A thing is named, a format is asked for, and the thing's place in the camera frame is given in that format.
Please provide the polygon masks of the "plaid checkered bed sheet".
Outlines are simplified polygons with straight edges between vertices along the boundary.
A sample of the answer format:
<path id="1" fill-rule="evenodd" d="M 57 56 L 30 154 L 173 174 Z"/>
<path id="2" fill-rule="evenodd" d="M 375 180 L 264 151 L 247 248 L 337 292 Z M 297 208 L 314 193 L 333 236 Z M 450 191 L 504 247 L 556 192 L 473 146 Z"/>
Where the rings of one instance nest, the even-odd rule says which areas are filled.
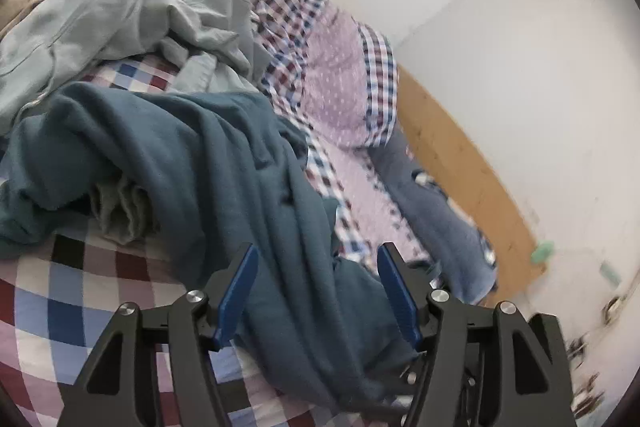
<path id="1" fill-rule="evenodd" d="M 314 135 L 307 143 L 309 181 L 338 204 L 335 231 L 344 256 L 373 265 L 375 247 L 392 241 L 406 259 L 426 257 L 367 155 L 346 155 L 355 176 L 348 182 L 334 169 L 335 150 Z M 1 265 L 2 385 L 32 425 L 55 425 L 64 390 L 73 384 L 119 303 L 163 306 L 181 291 L 155 239 L 119 247 L 104 239 L 91 220 L 80 218 L 30 253 Z M 274 389 L 238 347 L 215 353 L 212 362 L 234 425 L 361 424 L 358 415 L 334 413 Z"/>

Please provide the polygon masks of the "purple polka dot pillow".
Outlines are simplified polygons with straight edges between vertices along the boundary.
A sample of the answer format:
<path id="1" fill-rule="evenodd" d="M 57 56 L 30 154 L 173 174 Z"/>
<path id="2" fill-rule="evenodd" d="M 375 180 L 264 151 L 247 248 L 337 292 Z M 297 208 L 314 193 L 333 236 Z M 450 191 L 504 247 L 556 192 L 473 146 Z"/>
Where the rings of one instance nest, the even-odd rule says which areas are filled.
<path id="1" fill-rule="evenodd" d="M 398 66 L 386 37 L 328 3 L 307 39 L 300 107 L 343 148 L 381 146 L 397 119 Z"/>

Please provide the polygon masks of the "wooden headboard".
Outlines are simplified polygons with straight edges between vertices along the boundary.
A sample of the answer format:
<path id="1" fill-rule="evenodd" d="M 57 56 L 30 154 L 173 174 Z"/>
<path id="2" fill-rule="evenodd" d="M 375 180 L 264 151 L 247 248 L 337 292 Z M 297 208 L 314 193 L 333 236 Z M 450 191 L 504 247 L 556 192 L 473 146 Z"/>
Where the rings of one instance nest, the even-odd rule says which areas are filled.
<path id="1" fill-rule="evenodd" d="M 397 110 L 421 166 L 488 237 L 498 259 L 498 289 L 485 303 L 513 299 L 544 272 L 534 263 L 533 233 L 485 157 L 445 109 L 404 68 Z"/>

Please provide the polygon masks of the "grey green sweatshirt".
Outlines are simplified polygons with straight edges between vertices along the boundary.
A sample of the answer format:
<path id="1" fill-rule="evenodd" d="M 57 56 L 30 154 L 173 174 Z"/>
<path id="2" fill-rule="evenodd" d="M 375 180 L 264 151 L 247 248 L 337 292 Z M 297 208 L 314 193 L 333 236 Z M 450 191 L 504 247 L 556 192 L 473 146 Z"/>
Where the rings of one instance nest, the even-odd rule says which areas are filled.
<path id="1" fill-rule="evenodd" d="M 78 82 L 92 63 L 160 51 L 168 95 Z M 253 235 L 273 195 L 274 118 L 257 86 L 269 53 L 247 0 L 44 0 L 1 43 L 1 252 L 37 244 L 63 208 L 130 180 L 176 244 Z"/>

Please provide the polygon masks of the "teal blue shirt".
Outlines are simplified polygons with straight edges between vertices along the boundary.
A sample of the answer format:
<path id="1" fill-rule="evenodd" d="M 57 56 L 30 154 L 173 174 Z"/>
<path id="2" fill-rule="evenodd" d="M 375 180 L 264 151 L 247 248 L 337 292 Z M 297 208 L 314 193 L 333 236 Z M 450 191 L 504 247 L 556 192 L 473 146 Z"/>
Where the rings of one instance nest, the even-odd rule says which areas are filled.
<path id="1" fill-rule="evenodd" d="M 66 205 L 127 178 L 148 195 L 175 278 L 198 288 L 242 245 L 260 254 L 236 330 L 274 387 L 326 407 L 384 397 L 408 364 L 382 284 L 340 256 L 336 204 L 305 176 L 306 140 L 259 93 L 149 94 L 73 82 L 12 131 L 1 254 L 43 242 Z"/>

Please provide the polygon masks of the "blue grey plush pillow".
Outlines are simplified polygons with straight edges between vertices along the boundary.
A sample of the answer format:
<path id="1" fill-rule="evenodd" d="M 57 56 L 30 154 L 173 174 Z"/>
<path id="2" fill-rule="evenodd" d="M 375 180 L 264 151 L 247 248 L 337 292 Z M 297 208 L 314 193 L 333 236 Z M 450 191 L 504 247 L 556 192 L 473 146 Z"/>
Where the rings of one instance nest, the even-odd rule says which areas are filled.
<path id="1" fill-rule="evenodd" d="M 386 144 L 369 148 L 368 154 L 440 279 L 454 297 L 480 303 L 496 289 L 498 277 L 497 255 L 484 233 L 413 157 L 400 126 Z"/>

